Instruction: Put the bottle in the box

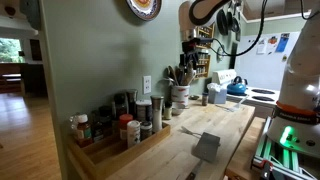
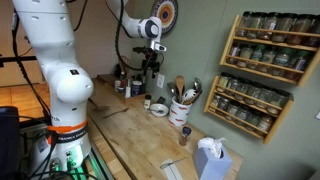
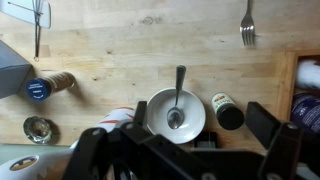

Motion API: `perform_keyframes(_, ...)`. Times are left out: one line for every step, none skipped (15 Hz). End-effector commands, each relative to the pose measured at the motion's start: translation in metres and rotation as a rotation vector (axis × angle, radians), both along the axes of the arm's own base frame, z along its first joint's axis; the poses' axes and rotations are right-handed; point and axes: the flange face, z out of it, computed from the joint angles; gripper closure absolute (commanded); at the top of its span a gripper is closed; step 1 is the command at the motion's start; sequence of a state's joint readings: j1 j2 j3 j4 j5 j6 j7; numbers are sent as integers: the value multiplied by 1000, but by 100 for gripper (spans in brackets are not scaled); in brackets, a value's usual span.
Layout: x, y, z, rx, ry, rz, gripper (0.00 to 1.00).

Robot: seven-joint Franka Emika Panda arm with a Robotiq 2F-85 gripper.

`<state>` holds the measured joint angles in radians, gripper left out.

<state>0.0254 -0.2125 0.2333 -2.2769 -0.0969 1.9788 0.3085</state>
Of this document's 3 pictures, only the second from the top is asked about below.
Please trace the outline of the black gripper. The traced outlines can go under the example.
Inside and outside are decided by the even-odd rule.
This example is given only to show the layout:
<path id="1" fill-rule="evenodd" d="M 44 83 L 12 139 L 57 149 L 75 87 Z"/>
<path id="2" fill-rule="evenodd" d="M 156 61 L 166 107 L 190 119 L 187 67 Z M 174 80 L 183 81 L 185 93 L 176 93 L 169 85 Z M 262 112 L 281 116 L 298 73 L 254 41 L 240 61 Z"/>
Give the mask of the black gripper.
<path id="1" fill-rule="evenodd" d="M 147 70 L 151 70 L 152 74 L 156 74 L 160 71 L 160 67 L 164 62 L 164 55 L 162 53 L 157 53 L 149 47 L 134 47 L 133 51 L 136 53 L 142 53 L 145 58 L 142 60 L 140 70 L 143 74 L 146 74 Z"/>

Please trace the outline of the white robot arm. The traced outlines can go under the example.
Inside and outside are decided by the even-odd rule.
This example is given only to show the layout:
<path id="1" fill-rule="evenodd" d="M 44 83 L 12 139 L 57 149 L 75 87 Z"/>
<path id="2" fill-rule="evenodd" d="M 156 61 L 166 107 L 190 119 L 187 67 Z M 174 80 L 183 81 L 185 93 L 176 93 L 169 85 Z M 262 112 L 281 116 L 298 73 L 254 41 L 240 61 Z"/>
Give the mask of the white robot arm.
<path id="1" fill-rule="evenodd" d="M 77 62 L 66 0 L 13 0 L 50 90 L 48 134 L 29 153 L 30 171 L 79 167 L 91 150 L 87 101 L 93 82 Z"/>

